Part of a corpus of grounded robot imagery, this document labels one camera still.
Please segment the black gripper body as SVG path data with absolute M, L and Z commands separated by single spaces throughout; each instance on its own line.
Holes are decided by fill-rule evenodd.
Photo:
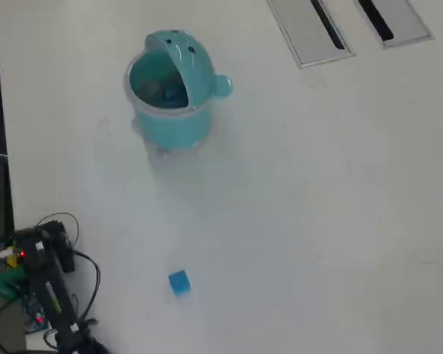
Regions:
M 90 332 L 89 326 L 94 325 L 94 319 L 59 324 L 56 327 L 55 340 L 57 353 L 89 353 L 105 354 L 108 349 L 101 344 Z

